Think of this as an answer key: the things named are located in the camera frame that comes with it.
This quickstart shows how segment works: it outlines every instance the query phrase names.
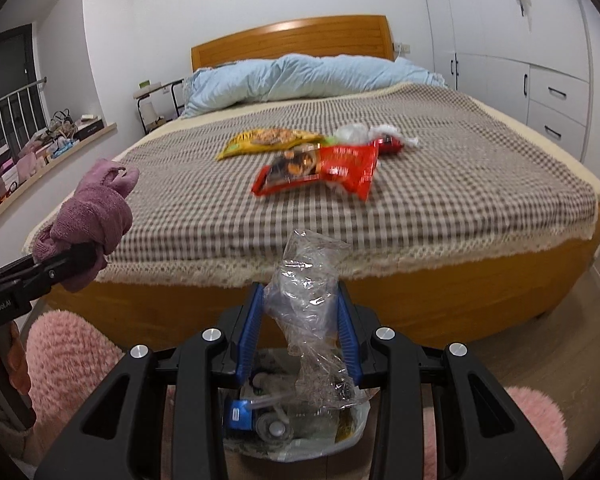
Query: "drawer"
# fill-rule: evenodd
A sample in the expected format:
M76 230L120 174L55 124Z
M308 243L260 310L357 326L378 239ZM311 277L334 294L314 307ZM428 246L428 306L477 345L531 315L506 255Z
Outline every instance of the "drawer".
M535 101L529 101L529 117L526 123L580 160L586 131L582 124Z
M529 98L582 125L589 114L589 83L568 75L532 67Z

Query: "clear plastic bag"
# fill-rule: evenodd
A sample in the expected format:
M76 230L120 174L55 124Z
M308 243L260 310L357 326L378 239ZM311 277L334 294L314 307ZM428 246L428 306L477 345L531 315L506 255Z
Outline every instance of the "clear plastic bag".
M300 357L296 396L314 406L346 408L372 394L354 386L336 346L337 265L348 253L341 241L294 231L265 288L265 312L285 334L289 354Z

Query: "chip bag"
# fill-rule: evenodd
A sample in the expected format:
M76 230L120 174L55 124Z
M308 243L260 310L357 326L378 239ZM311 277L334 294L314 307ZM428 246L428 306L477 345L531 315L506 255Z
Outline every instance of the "chip bag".
M378 161L378 146L326 146L289 150L264 166L251 192L256 196L311 182L335 182L366 200Z
M304 130L288 128L258 128L248 130L231 139L222 152L216 155L216 160L245 153L276 152L288 150L300 144L321 142L324 137Z

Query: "checkered blanket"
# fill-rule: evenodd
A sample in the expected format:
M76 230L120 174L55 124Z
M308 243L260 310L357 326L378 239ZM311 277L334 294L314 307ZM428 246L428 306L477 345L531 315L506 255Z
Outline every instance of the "checkered blanket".
M420 146L381 157L366 203L324 185L250 193L275 156L216 162L235 134L281 126L330 134L394 124ZM464 94L407 84L373 94L280 104L181 130L122 160L141 177L131 231L100 280L239 286L268 280L289 233L346 241L344 278L541 251L592 237L596 194L568 168Z

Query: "silver screw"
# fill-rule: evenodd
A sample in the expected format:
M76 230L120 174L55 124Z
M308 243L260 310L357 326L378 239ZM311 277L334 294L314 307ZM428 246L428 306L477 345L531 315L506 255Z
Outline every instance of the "silver screw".
M462 343L451 343L451 345L449 345L449 351L456 357L465 356L467 352L466 346Z
M131 349L131 357L141 359L149 353L149 349L145 345L136 345Z
M389 339L393 339L395 337L395 332L393 329L387 326L381 326L378 330L376 330L376 337L378 339L383 339L384 341L389 341Z
M279 420L275 420L269 426L269 433L276 438L280 438L286 433L286 427Z
M220 339L221 335L222 332L220 332L217 328L207 328L202 333L202 339L204 339L205 341L216 341Z

